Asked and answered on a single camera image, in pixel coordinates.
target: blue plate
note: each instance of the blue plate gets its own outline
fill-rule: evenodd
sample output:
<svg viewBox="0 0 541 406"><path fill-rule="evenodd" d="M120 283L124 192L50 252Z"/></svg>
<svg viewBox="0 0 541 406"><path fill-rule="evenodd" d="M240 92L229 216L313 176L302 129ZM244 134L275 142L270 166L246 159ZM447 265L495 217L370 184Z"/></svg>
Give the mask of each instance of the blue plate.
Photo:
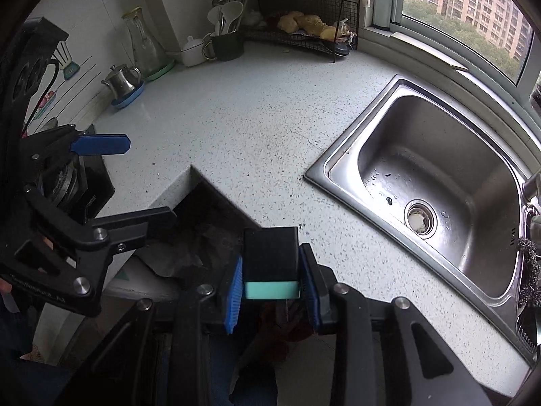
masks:
<svg viewBox="0 0 541 406"><path fill-rule="evenodd" d="M131 94L128 94L128 96L124 96L121 99L113 99L111 105L117 110L121 110L122 108L127 107L129 104L131 104L135 100L135 98L143 92L143 89L144 81L141 81L139 87L137 87Z"/></svg>

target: black sponge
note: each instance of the black sponge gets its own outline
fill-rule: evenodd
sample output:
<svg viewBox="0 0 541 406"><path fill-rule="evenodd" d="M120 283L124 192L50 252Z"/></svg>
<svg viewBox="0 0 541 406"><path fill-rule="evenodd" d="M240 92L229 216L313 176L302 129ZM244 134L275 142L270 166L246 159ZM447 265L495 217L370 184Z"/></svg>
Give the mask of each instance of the black sponge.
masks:
<svg viewBox="0 0 541 406"><path fill-rule="evenodd" d="M244 282L297 281L298 264L297 227L244 231Z"/></svg>

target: apartment building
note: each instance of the apartment building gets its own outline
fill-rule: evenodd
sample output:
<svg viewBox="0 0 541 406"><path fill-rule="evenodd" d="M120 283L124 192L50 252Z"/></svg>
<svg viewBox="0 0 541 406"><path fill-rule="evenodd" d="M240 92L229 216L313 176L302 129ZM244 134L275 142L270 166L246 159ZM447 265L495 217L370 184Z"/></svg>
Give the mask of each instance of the apartment building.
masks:
<svg viewBox="0 0 541 406"><path fill-rule="evenodd" d="M421 0L445 17L471 24L477 32L509 56L526 55L532 29L512 0Z"/></svg>

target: teal foam block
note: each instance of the teal foam block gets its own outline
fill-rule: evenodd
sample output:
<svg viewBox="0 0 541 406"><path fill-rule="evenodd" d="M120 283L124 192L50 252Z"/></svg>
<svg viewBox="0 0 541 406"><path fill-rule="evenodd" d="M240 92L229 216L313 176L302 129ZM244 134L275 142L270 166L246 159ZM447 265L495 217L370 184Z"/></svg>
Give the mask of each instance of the teal foam block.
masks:
<svg viewBox="0 0 541 406"><path fill-rule="evenodd" d="M298 281L247 282L244 283L246 299L298 299L300 288Z"/></svg>

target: stainless steel sink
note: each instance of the stainless steel sink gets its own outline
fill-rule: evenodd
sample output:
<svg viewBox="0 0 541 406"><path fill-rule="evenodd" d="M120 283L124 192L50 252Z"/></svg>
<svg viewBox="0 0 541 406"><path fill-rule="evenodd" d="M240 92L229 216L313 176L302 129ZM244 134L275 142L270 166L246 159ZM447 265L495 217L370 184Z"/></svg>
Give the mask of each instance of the stainless steel sink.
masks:
<svg viewBox="0 0 541 406"><path fill-rule="evenodd" d="M458 102L397 76L305 177L408 248L533 363L517 324L529 174Z"/></svg>

